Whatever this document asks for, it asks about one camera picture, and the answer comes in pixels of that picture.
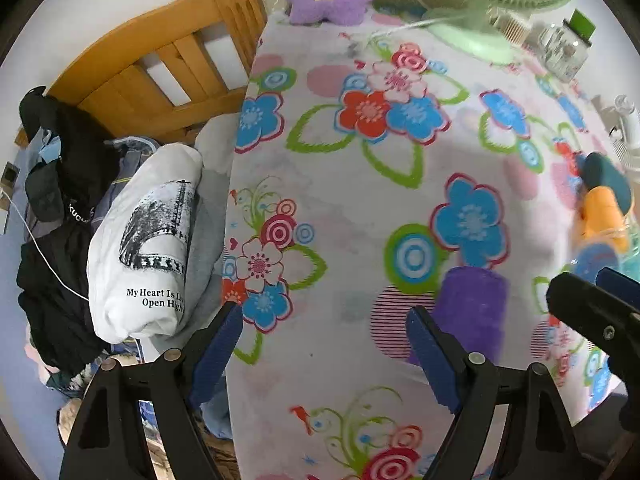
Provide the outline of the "purple plastic cup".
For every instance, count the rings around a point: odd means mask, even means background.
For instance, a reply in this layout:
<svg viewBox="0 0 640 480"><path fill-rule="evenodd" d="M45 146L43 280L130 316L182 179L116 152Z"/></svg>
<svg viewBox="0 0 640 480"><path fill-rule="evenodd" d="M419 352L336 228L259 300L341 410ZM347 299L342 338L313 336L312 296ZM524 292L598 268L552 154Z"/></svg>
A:
<svg viewBox="0 0 640 480"><path fill-rule="evenodd" d="M455 266L445 275L435 298L416 300L437 326L455 336L467 352L480 352L497 363L503 343L508 282L494 271L476 266Z"/></svg>

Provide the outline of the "teal clear patterned cup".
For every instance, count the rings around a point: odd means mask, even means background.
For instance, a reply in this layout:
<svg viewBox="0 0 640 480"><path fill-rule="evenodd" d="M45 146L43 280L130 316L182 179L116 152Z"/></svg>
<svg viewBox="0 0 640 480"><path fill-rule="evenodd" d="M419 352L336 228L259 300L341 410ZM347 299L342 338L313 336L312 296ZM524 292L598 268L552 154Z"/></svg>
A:
<svg viewBox="0 0 640 480"><path fill-rule="evenodd" d="M640 281L640 235L636 220L630 220L627 224L629 248L620 258L620 272L627 278L636 282Z"/></svg>

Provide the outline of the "blue cup in clear cup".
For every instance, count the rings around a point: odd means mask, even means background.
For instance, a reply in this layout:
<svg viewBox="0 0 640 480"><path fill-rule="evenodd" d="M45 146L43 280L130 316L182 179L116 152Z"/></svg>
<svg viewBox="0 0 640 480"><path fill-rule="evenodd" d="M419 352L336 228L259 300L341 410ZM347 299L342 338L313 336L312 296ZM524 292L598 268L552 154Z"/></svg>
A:
<svg viewBox="0 0 640 480"><path fill-rule="evenodd" d="M605 268L622 270L622 259L615 246L608 240L586 240L579 245L568 264L570 273L582 280L594 284L598 274Z"/></svg>

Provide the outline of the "orange cup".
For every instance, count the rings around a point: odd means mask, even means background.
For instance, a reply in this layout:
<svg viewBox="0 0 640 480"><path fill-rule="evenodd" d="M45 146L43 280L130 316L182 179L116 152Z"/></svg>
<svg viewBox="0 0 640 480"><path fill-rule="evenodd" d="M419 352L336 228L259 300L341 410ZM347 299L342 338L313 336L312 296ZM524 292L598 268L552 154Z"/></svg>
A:
<svg viewBox="0 0 640 480"><path fill-rule="evenodd" d="M599 185L589 190L578 208L576 240L607 242L623 255L630 248L625 217L612 188Z"/></svg>

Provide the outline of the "dark teal cup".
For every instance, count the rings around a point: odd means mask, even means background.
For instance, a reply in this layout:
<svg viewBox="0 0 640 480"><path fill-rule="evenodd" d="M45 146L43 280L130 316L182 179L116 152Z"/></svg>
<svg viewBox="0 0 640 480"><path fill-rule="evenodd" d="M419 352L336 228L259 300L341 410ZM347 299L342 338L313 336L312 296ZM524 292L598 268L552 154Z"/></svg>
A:
<svg viewBox="0 0 640 480"><path fill-rule="evenodd" d="M626 177L604 155L592 152L579 164L579 177L586 193L599 185L612 188L615 193L618 206L626 218L634 206L634 193Z"/></svg>

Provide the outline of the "white printed t-shirt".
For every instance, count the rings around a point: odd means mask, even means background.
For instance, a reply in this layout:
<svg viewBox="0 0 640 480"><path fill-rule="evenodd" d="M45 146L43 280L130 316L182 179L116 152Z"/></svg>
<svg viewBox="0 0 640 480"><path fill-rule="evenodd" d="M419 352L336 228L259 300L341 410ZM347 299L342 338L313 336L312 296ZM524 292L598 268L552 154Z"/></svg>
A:
<svg viewBox="0 0 640 480"><path fill-rule="evenodd" d="M96 336L110 344L171 336L186 314L184 282L202 156L162 146L112 203L90 242L88 300Z"/></svg>

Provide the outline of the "white floor fan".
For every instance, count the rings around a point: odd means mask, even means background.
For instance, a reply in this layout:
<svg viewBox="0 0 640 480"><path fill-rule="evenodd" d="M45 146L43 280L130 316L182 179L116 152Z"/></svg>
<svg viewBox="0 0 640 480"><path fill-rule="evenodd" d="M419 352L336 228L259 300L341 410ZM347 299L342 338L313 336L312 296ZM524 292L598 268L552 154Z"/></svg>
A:
<svg viewBox="0 0 640 480"><path fill-rule="evenodd" d="M614 100L618 125L610 131L620 163L630 180L639 183L640 122L639 107L621 94Z"/></svg>

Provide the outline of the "beige cloth on floor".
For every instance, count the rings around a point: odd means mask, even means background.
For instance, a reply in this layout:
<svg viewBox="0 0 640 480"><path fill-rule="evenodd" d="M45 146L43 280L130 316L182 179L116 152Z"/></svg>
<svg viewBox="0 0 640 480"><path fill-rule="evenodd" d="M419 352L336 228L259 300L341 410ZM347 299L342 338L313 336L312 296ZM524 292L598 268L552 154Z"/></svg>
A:
<svg viewBox="0 0 640 480"><path fill-rule="evenodd" d="M68 400L62 408L56 412L56 426L58 427L58 436L60 437L63 448L66 448L70 436L74 431L76 419L80 418L79 433L85 429L85 426L91 420L90 406L84 405L81 398L73 398Z"/></svg>

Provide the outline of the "black clothing pile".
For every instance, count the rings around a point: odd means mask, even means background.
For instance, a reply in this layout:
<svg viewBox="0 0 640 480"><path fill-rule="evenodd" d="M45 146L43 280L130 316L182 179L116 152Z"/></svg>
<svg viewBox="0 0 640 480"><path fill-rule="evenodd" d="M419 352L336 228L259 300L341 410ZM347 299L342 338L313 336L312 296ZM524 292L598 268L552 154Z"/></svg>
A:
<svg viewBox="0 0 640 480"><path fill-rule="evenodd" d="M91 321L86 264L91 222L118 176L119 154L90 114L42 87L24 95L18 112L32 151L24 184L32 223L17 301L43 363L76 375L106 348Z"/></svg>

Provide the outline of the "floral tablecloth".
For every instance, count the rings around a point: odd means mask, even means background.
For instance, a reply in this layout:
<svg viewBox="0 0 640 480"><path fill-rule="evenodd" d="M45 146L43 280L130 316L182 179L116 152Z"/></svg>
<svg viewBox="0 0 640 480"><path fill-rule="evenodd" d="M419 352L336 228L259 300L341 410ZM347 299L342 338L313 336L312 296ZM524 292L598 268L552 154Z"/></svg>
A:
<svg viewBox="0 0 640 480"><path fill-rule="evenodd" d="M592 152L614 153L598 113L531 54L489 64L375 11L357 27L273 14L222 271L244 318L227 370L241 476L421 477L451 415L406 317L455 266L508 282L495 364L544 363L573 422L594 410L618 381L544 301L573 255L576 156Z"/></svg>

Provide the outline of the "glass mug jar green lid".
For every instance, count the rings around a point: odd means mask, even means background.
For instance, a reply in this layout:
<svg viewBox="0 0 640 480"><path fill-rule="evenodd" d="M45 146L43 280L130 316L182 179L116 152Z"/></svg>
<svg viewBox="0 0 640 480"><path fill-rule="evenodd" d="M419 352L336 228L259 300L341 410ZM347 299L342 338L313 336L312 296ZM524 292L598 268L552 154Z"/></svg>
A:
<svg viewBox="0 0 640 480"><path fill-rule="evenodd" d="M562 82L573 80L588 58L595 30L593 22L579 10L569 20L545 27L538 36L544 67Z"/></svg>

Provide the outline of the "orange wooden chair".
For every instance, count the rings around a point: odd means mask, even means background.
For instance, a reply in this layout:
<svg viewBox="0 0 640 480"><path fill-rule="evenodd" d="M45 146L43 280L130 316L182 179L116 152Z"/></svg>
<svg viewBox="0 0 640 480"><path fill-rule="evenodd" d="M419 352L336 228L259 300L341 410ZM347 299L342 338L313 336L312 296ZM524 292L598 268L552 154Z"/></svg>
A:
<svg viewBox="0 0 640 480"><path fill-rule="evenodd" d="M262 0L44 0L1 65L1 155L25 145L25 93L43 87L115 136L186 141L239 109Z"/></svg>

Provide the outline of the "cotton swab container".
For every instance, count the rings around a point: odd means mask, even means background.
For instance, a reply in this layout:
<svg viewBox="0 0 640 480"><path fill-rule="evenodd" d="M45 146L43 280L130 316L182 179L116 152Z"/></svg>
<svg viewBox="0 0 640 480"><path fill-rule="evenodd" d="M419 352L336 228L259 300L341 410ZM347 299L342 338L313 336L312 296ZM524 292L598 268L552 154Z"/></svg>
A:
<svg viewBox="0 0 640 480"><path fill-rule="evenodd" d="M496 21L496 27L502 36L515 47L521 47L532 31L532 24L527 18L512 12L500 14Z"/></svg>

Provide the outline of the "wall power socket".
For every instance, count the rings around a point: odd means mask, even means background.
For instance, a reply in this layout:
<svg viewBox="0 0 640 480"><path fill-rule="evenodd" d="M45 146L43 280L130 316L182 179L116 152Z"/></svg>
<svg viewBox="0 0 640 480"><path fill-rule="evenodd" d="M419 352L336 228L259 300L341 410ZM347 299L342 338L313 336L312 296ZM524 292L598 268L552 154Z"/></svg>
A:
<svg viewBox="0 0 640 480"><path fill-rule="evenodd" d="M1 183L8 186L9 188L13 188L19 173L20 170L17 168L17 166L14 166L10 162L7 162L2 171Z"/></svg>

